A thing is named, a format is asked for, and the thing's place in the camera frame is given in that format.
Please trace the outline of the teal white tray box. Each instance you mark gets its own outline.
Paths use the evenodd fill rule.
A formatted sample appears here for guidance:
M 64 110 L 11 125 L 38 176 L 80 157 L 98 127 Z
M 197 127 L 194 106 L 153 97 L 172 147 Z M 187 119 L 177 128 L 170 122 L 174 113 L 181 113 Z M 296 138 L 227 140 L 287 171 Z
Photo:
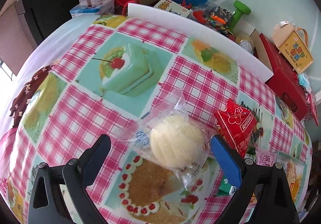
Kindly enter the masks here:
M 276 162 L 280 163 L 286 174 L 292 200 L 298 208 L 303 194 L 307 165 L 289 154 L 277 152 Z

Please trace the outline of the large red gift box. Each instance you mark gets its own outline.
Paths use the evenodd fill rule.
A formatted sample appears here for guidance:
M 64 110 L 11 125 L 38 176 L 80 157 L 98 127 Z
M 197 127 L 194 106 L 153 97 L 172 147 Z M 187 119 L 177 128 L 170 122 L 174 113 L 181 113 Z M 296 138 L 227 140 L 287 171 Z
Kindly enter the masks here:
M 309 111 L 305 92 L 299 85 L 297 74 L 287 59 L 278 52 L 277 47 L 264 34 L 258 36 L 256 48 L 258 59 L 265 64 L 273 76 L 267 85 L 289 107 L 298 120 L 302 120 Z

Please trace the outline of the green dumbbell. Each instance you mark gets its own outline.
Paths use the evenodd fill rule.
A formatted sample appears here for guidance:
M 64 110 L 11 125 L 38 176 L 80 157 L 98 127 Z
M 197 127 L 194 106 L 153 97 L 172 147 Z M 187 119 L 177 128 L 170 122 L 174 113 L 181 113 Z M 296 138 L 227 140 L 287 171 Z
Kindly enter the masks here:
M 233 3 L 233 6 L 236 9 L 232 15 L 232 19 L 229 24 L 229 31 L 233 31 L 234 27 L 236 26 L 236 24 L 239 22 L 239 20 L 244 14 L 248 16 L 251 13 L 251 9 L 245 4 L 243 4 L 242 2 L 240 2 L 239 0 L 236 0 Z

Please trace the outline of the yellow handbag gift box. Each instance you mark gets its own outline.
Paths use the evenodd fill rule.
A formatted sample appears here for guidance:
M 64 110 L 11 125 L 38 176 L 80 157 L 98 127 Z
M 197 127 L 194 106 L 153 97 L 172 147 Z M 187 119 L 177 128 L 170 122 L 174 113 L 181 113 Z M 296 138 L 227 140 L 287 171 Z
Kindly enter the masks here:
M 305 72 L 313 63 L 307 31 L 293 22 L 280 21 L 275 25 L 271 39 L 298 74 Z

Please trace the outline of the checkered picture tablecloth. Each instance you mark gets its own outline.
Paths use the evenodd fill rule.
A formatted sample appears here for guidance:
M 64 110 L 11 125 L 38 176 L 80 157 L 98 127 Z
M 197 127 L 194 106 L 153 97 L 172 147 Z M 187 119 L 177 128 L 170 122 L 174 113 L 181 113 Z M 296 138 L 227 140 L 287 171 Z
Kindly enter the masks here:
M 192 119 L 208 127 L 232 99 L 257 121 L 252 142 L 307 165 L 311 139 L 273 90 L 233 58 L 193 37 L 139 19 L 108 14 L 69 20 L 26 60 L 12 87 L 1 87 L 1 198 L 26 223 L 41 162 L 80 156 L 101 134 L 111 152 L 87 191 L 109 223 L 210 223 L 230 201 L 210 155 L 191 192 L 116 134 L 181 89 Z

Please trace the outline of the red triangular snack packet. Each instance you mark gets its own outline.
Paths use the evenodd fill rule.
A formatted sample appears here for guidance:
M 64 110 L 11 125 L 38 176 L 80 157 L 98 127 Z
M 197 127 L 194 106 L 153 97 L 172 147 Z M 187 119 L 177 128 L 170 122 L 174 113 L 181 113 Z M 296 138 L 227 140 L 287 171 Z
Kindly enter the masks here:
M 256 119 L 251 111 L 238 105 L 232 99 L 226 102 L 225 110 L 217 110 L 214 114 L 217 120 L 217 131 L 221 134 L 228 146 L 245 158 L 250 137 Z

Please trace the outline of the clear plastic box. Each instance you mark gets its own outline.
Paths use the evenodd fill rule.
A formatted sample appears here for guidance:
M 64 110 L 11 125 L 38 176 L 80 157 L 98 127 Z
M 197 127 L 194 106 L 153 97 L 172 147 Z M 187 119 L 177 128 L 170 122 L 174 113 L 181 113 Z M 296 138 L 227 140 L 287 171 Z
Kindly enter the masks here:
M 72 18 L 81 15 L 102 15 L 115 12 L 115 0 L 79 0 L 70 10 Z

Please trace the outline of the pink egg roll packet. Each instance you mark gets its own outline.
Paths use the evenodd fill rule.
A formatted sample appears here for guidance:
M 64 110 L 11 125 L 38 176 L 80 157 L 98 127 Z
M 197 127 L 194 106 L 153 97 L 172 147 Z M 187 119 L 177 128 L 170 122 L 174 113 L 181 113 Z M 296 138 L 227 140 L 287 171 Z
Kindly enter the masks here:
M 256 149 L 256 164 L 260 166 L 272 167 L 276 162 L 277 153 L 266 150 Z

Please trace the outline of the green white biscuit packet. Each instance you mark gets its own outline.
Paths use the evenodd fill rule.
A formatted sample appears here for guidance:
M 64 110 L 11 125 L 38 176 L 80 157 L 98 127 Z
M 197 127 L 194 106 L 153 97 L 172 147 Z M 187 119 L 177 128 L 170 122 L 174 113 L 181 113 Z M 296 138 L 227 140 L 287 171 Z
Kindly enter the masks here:
M 221 180 L 216 196 L 233 196 L 236 191 L 236 187 L 232 186 L 225 175 Z

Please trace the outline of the beige egg roll packet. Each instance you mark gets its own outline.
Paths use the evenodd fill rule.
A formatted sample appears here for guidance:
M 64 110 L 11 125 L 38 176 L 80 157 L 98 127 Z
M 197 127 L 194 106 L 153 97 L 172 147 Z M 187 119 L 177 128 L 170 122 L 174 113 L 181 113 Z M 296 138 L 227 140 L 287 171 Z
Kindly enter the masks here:
M 286 178 L 290 188 L 293 202 L 296 202 L 299 197 L 299 191 L 303 180 L 304 167 L 301 164 L 290 160 L 286 166 Z

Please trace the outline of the red patterned box lid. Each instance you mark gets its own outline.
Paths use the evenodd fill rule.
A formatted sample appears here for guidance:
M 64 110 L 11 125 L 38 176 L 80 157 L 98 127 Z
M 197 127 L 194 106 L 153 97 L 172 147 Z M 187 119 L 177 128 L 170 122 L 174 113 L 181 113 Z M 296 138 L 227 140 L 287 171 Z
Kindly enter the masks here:
M 308 121 L 313 119 L 316 126 L 318 127 L 319 126 L 318 108 L 317 108 L 316 97 L 313 91 L 307 94 L 307 102 L 309 106 L 309 111 L 305 117 L 305 120 Z

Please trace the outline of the cardboard box of toys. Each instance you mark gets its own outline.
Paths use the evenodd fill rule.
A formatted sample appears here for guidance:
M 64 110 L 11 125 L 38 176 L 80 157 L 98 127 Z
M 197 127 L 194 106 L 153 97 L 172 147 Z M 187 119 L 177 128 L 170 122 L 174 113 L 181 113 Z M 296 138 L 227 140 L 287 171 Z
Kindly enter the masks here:
M 229 31 L 229 24 L 234 12 L 230 12 L 222 6 L 212 4 L 210 1 L 194 7 L 191 4 L 186 5 L 185 2 L 177 4 L 172 0 L 160 0 L 154 5 L 154 8 L 197 21 L 235 41 L 252 55 L 256 53 L 254 42 L 250 36 L 240 32 Z

